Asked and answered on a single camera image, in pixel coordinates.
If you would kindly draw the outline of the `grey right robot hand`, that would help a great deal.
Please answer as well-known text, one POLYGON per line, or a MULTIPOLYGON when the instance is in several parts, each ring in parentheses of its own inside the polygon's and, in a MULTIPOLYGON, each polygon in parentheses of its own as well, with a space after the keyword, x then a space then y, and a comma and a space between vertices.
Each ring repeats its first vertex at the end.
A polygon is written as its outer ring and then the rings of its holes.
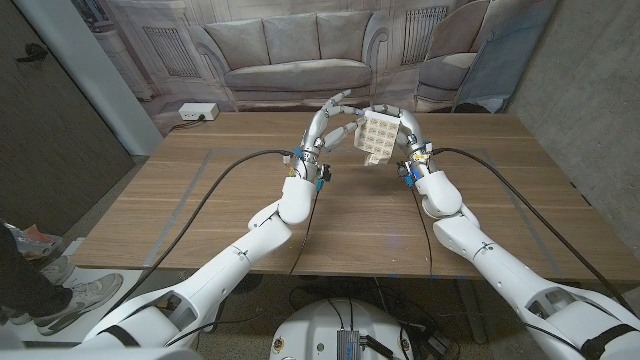
POLYGON ((408 157, 407 174, 403 178, 419 194, 425 195, 426 178, 436 172, 437 167, 431 162, 433 146, 424 139, 414 115, 408 110, 391 105, 373 105, 365 109, 365 116, 389 118, 398 122, 395 144, 408 157))

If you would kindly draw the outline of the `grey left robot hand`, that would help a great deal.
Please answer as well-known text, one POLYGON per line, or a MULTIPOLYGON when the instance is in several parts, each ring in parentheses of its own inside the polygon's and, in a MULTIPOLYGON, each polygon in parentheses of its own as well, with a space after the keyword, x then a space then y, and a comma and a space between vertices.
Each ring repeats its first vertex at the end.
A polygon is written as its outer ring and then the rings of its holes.
POLYGON ((365 122, 362 109, 340 105, 340 102, 351 92, 352 90, 348 89, 334 95, 315 113, 308 129, 304 132, 300 151, 295 153, 294 163, 289 174, 290 177, 298 177, 311 183, 314 183, 316 179, 321 179, 322 181, 331 179, 329 166, 317 163, 321 150, 325 149, 329 152, 335 149, 347 134, 365 122), (329 118, 342 113, 358 115, 358 118, 324 136, 323 133, 329 118))

